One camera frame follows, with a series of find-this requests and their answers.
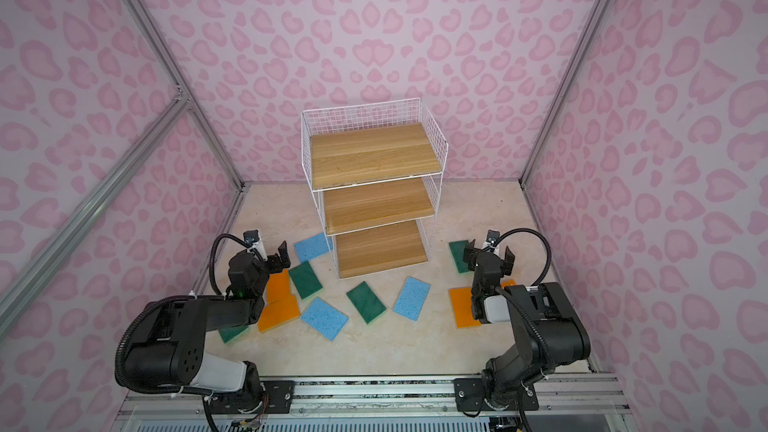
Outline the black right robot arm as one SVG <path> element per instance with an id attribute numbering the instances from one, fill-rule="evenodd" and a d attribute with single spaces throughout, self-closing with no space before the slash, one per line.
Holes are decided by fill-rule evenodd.
<path id="1" fill-rule="evenodd" d="M 497 249 L 517 234 L 537 237 L 544 248 L 543 270 L 530 286 L 502 284 L 513 271 L 515 255 L 509 248 L 502 254 Z M 482 246 L 471 241 L 464 247 L 462 260 L 473 273 L 471 317 L 482 324 L 508 323 L 514 343 L 489 359 L 477 377 L 454 381 L 457 411 L 470 418 L 484 411 L 514 411 L 518 423 L 527 426 L 526 413 L 539 409 L 535 384 L 559 367 L 586 360 L 591 353 L 588 333 L 562 286 L 544 280 L 552 250 L 540 232 L 525 227 L 490 230 Z"/>

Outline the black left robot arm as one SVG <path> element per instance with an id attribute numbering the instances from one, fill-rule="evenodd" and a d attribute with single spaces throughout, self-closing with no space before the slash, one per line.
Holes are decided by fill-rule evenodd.
<path id="1" fill-rule="evenodd" d="M 145 395 L 199 396 L 208 415 L 267 411 L 269 395 L 254 363 L 205 350 L 208 333 L 257 324 L 270 278 L 291 265 L 287 245 L 269 255 L 256 230 L 237 242 L 242 249 L 229 261 L 226 290 L 211 275 L 210 294 L 150 302 L 127 326 L 115 352 L 118 385 Z"/>

